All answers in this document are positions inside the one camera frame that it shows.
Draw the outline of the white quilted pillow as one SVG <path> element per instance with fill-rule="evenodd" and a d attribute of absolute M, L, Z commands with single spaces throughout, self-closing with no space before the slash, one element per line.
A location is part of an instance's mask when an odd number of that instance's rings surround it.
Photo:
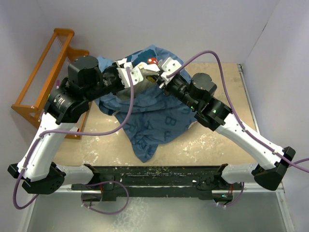
<path fill-rule="evenodd" d="M 127 62 L 128 62 L 127 58 L 123 58 L 121 60 L 117 60 L 115 64 L 117 68 L 122 68 L 123 65 Z M 159 75 L 159 72 L 160 72 L 158 61 L 155 57 L 148 58 L 146 62 L 140 62 L 137 65 L 133 64 L 133 67 L 138 67 L 144 78 L 146 78 L 147 76 Z"/>

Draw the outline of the blue cartoon print pillowcase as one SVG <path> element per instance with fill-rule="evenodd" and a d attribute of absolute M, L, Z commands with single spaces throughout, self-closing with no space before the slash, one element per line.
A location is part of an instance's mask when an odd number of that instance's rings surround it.
<path fill-rule="evenodd" d="M 147 48 L 128 55 L 127 61 L 134 64 L 156 61 L 171 57 L 181 64 L 183 61 L 172 52 L 150 45 Z M 130 89 L 108 94 L 95 100 L 100 111 L 106 115 L 115 115 L 122 123 L 130 104 Z M 129 138 L 135 156 L 142 162 L 148 162 L 155 154 L 158 145 L 166 144 L 185 133 L 197 120 L 195 113 L 174 96 L 166 96 L 157 84 L 144 80 L 134 86 L 134 106 L 123 130 Z"/>

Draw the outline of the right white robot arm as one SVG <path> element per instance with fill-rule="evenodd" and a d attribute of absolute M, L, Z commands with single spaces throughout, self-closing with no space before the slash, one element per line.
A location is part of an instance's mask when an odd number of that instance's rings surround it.
<path fill-rule="evenodd" d="M 256 182 L 271 191 L 278 188 L 295 150 L 277 146 L 237 121 L 232 109 L 214 97 L 217 85 L 208 74 L 196 73 L 188 83 L 180 74 L 168 78 L 167 73 L 161 71 L 156 82 L 165 93 L 195 112 L 198 123 L 225 136 L 254 158 L 254 163 L 222 165 L 214 181 L 218 188 L 226 189 L 236 182 Z"/>

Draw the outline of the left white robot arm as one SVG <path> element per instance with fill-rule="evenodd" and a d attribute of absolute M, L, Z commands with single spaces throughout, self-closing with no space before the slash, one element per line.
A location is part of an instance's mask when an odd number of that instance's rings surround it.
<path fill-rule="evenodd" d="M 99 185 L 99 177 L 89 165 L 57 165 L 53 159 L 64 138 L 72 131 L 89 104 L 101 96 L 129 87 L 127 70 L 113 63 L 99 69 L 93 56 L 80 56 L 68 65 L 68 75 L 53 90 L 43 108 L 39 129 L 31 147 L 18 164 L 8 172 L 22 182 L 29 194 L 51 194 L 62 185 L 83 184 L 88 189 Z"/>

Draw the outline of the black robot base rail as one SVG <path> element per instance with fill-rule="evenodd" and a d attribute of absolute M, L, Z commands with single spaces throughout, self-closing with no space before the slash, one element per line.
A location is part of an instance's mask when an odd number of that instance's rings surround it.
<path fill-rule="evenodd" d="M 96 191 L 102 201 L 118 197 L 198 198 L 230 202 L 241 183 L 229 184 L 221 177 L 221 166 L 91 166 L 94 177 L 88 186 L 73 190 Z"/>

